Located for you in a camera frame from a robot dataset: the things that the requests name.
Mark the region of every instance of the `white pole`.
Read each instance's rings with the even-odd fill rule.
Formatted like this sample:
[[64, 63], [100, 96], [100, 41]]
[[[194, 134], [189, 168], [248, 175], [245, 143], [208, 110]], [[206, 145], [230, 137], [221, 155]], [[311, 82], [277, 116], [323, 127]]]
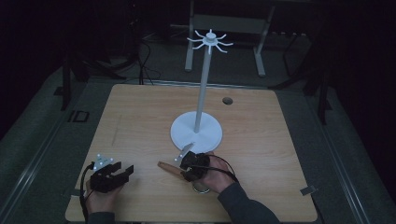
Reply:
[[209, 74], [211, 58], [212, 58], [212, 54], [209, 53], [209, 46], [205, 46], [204, 65], [202, 67], [201, 86], [200, 86], [200, 90], [199, 90], [197, 113], [196, 113], [196, 117], [195, 117], [195, 128], [194, 128], [195, 133], [199, 132], [200, 125], [201, 125], [201, 116], [202, 116], [202, 111], [204, 109], [206, 83], [207, 83], [207, 77]]

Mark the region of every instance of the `wooden tabletop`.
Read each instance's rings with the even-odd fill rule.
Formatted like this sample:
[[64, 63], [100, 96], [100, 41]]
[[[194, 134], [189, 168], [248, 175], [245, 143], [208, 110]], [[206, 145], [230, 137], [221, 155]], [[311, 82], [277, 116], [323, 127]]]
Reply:
[[[117, 220], [230, 221], [216, 193], [199, 194], [191, 183], [157, 166], [158, 161], [178, 166], [174, 157], [179, 150], [170, 128], [179, 115], [196, 110], [198, 94], [196, 87], [113, 87], [81, 169], [98, 153], [121, 161], [122, 171], [134, 165], [117, 201]], [[233, 103], [224, 104], [224, 97]], [[249, 198], [265, 204], [282, 222], [317, 219], [311, 197], [300, 192], [307, 185], [273, 91], [207, 88], [204, 111], [223, 131], [215, 154], [231, 164]], [[77, 197], [71, 198], [65, 216], [69, 221], [84, 219]]]

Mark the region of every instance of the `human hand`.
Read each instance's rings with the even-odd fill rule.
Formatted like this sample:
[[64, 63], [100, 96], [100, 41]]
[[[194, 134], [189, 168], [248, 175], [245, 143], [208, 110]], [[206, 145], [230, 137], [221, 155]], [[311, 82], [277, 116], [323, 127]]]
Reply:
[[[215, 155], [213, 152], [208, 152], [206, 155]], [[216, 157], [210, 158], [210, 167], [218, 168], [224, 171], [229, 171], [227, 163], [222, 159]], [[204, 175], [203, 178], [199, 180], [201, 183], [206, 185], [210, 190], [215, 191], [216, 193], [221, 193], [227, 187], [229, 187], [233, 183], [233, 179], [219, 171], [208, 170], [207, 174]]]
[[123, 188], [123, 185], [111, 190], [108, 193], [101, 193], [91, 189], [91, 180], [86, 182], [87, 198], [85, 204], [87, 205], [88, 214], [96, 212], [114, 212], [114, 203], [117, 195]]

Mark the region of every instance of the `sleeve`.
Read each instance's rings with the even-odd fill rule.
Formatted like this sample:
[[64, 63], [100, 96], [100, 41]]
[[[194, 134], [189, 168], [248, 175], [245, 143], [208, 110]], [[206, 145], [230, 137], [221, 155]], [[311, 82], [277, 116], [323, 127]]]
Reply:
[[110, 212], [91, 213], [88, 216], [88, 224], [115, 224], [116, 216]]
[[231, 184], [218, 197], [234, 224], [279, 223], [275, 214], [262, 203], [250, 200], [238, 183]]

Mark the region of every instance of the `white circular base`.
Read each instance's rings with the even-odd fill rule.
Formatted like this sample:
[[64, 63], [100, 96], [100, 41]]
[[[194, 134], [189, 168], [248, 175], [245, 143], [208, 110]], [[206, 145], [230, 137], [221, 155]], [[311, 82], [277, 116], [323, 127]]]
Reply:
[[193, 153], [213, 151], [221, 142], [222, 129], [219, 122], [212, 116], [202, 113], [198, 133], [194, 132], [196, 111], [180, 115], [172, 124], [171, 138], [178, 149], [194, 143]]

